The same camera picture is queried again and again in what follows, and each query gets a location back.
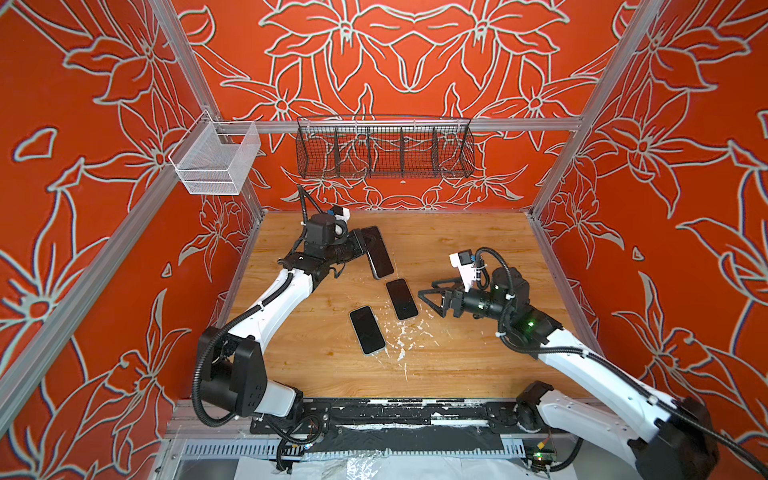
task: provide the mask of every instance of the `red wall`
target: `red wall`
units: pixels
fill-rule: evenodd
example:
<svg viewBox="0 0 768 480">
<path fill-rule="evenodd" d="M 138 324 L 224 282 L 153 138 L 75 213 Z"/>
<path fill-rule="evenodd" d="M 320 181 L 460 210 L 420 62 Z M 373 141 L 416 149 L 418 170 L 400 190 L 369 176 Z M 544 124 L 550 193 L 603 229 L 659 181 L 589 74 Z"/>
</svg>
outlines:
<svg viewBox="0 0 768 480">
<path fill-rule="evenodd" d="M 174 1 L 224 117 L 284 121 L 578 116 L 636 2 L 384 3 Z M 566 138 L 479 135 L 478 171 L 465 180 L 320 182 L 296 176 L 291 136 L 270 134 L 250 179 L 274 210 L 299 208 L 296 182 L 355 208 L 523 208 Z"/>
<path fill-rule="evenodd" d="M 764 2 L 668 2 L 542 222 L 608 358 L 764 462 L 766 27 Z"/>
<path fill-rule="evenodd" d="M 151 10 L 0 7 L 0 372 L 200 113 Z M 0 440 L 3 478 L 143 478 L 253 218 L 177 185 Z"/>
</svg>

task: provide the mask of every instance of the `scratched table surface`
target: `scratched table surface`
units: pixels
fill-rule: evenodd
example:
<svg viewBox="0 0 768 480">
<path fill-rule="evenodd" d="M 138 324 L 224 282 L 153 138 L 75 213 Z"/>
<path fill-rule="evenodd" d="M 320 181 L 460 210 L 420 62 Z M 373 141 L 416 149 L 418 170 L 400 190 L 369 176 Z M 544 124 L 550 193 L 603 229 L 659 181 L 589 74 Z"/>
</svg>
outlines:
<svg viewBox="0 0 768 480">
<path fill-rule="evenodd" d="M 284 256 L 301 234 L 300 213 L 267 214 L 230 319 L 245 311 L 275 280 Z M 416 297 L 434 280 L 458 276 L 449 254 L 496 249 L 531 284 L 531 304 L 572 329 L 562 299 L 524 214 L 407 214 L 353 211 L 349 228 L 376 225 L 396 272 L 374 280 L 366 257 L 329 275 L 286 319 L 266 352 L 270 379 L 310 397 L 514 398 L 541 380 L 566 395 L 588 397 L 560 372 L 514 353 L 494 336 L 495 321 L 464 314 L 441 318 Z M 488 266 L 496 268 L 487 256 Z M 386 282 L 408 282 L 419 315 L 397 320 Z M 349 312 L 371 306 L 387 342 L 364 356 Z"/>
</svg>

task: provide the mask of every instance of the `wooden table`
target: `wooden table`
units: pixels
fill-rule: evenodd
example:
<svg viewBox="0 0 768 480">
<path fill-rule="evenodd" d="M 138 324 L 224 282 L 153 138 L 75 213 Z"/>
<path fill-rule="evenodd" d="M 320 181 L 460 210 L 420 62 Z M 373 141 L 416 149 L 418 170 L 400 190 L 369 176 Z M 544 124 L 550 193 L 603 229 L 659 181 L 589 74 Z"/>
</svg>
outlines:
<svg viewBox="0 0 768 480">
<path fill-rule="evenodd" d="M 300 213 L 267 214 L 240 284 L 230 319 L 242 313 L 275 280 L 276 261 L 301 233 Z M 312 397 L 514 398 L 529 383 L 551 383 L 566 395 L 590 396 L 556 370 L 504 347 L 495 321 L 465 314 L 440 316 L 416 297 L 434 280 L 458 276 L 449 254 L 491 247 L 531 284 L 531 304 L 572 329 L 560 295 L 524 214 L 353 212 L 349 228 L 377 225 L 396 267 L 374 280 L 367 258 L 329 275 L 286 319 L 264 355 L 270 379 Z M 487 256 L 492 269 L 495 260 Z M 408 281 L 419 315 L 398 321 L 385 283 Z M 369 305 L 387 349 L 364 356 L 349 312 Z"/>
</svg>

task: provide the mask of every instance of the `wire basket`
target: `wire basket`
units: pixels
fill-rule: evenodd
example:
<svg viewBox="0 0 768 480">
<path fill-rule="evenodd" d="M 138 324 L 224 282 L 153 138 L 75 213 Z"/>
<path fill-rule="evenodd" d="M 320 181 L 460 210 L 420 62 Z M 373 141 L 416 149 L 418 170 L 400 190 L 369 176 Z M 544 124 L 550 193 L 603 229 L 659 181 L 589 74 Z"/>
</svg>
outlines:
<svg viewBox="0 0 768 480">
<path fill-rule="evenodd" d="M 475 172 L 468 118 L 300 117 L 302 178 L 460 178 Z"/>
<path fill-rule="evenodd" d="M 205 111 L 169 155 L 191 194 L 238 195 L 259 153 L 256 124 L 251 122 L 245 135 L 237 137 L 218 133 L 220 124 Z"/>
</svg>

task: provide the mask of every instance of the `black smartphone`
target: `black smartphone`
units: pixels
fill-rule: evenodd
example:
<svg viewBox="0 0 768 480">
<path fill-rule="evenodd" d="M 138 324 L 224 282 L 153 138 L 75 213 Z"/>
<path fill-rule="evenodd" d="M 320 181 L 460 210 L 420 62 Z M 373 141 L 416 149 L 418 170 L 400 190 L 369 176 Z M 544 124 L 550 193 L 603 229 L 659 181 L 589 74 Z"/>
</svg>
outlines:
<svg viewBox="0 0 768 480">
<path fill-rule="evenodd" d="M 389 291 L 389 298 L 392 300 L 392 306 L 395 307 L 398 320 L 413 318 L 419 314 L 419 309 L 413 303 L 411 290 L 408 288 L 406 279 L 400 278 L 387 282 L 386 289 Z"/>
<path fill-rule="evenodd" d="M 372 355 L 384 349 L 386 342 L 371 307 L 364 306 L 353 310 L 349 313 L 349 319 L 352 320 L 352 326 L 355 327 L 355 333 L 364 354 Z"/>
<path fill-rule="evenodd" d="M 373 278 L 381 280 L 387 275 L 392 275 L 395 268 L 389 260 L 389 254 L 382 239 L 382 233 L 378 227 L 366 227 L 362 229 L 362 238 L 368 247 L 368 261 L 371 263 Z"/>
</svg>

